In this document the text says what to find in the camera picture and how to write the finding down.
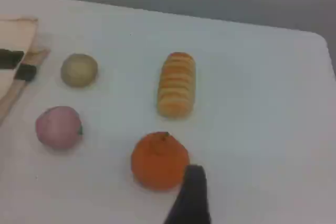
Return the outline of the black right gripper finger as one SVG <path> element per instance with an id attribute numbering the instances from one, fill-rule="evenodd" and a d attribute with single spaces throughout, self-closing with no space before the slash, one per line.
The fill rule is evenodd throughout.
<path id="1" fill-rule="evenodd" d="M 210 224 L 207 179 L 201 165 L 188 165 L 176 200 L 164 224 Z"/>

